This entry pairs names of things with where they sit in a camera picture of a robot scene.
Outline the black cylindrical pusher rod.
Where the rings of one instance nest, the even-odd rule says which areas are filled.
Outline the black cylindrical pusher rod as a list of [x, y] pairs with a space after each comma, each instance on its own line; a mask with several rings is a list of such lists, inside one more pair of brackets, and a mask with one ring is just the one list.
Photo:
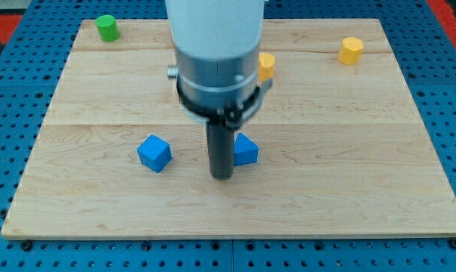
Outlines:
[[218, 180], [229, 179], [234, 173], [234, 132], [220, 124], [206, 124], [209, 171]]

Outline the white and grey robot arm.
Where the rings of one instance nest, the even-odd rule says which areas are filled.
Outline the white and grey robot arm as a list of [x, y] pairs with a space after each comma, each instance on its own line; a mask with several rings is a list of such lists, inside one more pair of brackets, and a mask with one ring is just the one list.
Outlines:
[[186, 112], [206, 125], [210, 174], [234, 172], [234, 133], [262, 105], [271, 81], [259, 82], [264, 0], [168, 0], [176, 81]]

